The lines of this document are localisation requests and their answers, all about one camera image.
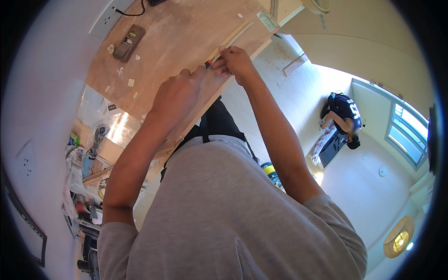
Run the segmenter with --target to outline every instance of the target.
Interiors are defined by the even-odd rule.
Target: wall socket
[[[26,187],[32,186],[32,181],[36,177],[36,164],[34,161],[33,143],[29,140],[17,153],[16,167],[20,177]]]
[[[96,19],[89,34],[101,37],[107,36],[121,17],[121,14],[116,12],[113,7],[126,12],[134,1],[135,0],[111,0]]]

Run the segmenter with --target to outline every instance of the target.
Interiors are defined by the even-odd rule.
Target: black cable
[[[120,14],[122,14],[122,15],[124,15],[124,16],[136,17],[136,16],[141,16],[141,15],[143,15],[143,14],[145,13],[145,5],[143,5],[143,0],[142,0],[142,8],[143,8],[143,12],[142,12],[142,13],[139,13],[138,15],[129,15],[129,14],[126,14],[126,13],[120,11],[119,9],[117,9],[117,8],[115,8],[115,7],[112,7],[112,8],[113,8],[117,13],[120,13]]]

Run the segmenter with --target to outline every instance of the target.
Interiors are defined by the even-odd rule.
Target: woven lampshade
[[[393,227],[383,244],[383,252],[388,258],[399,256],[406,249],[414,233],[414,220],[409,216],[404,216]]]

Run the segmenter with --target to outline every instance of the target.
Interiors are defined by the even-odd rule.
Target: person
[[[362,239],[308,171],[294,129],[248,54],[219,50],[212,71],[244,87],[286,193],[255,162],[243,135],[213,135],[224,132],[210,127],[217,117],[206,113],[209,128],[168,160],[137,231],[133,206],[151,160],[195,106],[206,72],[203,65],[183,69],[162,83],[110,174],[98,239],[101,279],[362,279]]]
[[[320,118],[325,118],[321,124],[322,129],[325,129],[329,121],[333,120],[337,131],[345,135],[345,143],[350,149],[354,150],[361,145],[358,137],[362,125],[361,115],[356,103],[350,97],[343,93],[332,92],[322,108]]]

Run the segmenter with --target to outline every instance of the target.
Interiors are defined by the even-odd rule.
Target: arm
[[[183,69],[160,85],[145,122],[115,163],[103,200],[103,225],[122,222],[134,226],[132,208],[152,158],[168,134],[196,104],[205,66],[191,74]]]
[[[249,97],[258,127],[277,174],[289,196],[304,203],[323,190],[311,176],[297,135],[278,107],[247,53],[220,47],[222,59],[213,64],[224,77],[235,75]]]
[[[349,132],[352,130],[352,126],[353,126],[353,122],[351,119],[346,118],[345,120],[343,120],[340,116],[338,116],[335,112],[330,111],[327,115],[327,117],[325,118],[325,122],[321,125],[322,129],[325,129],[328,125],[328,122],[330,120],[335,121],[340,128],[345,131],[345,132]]]

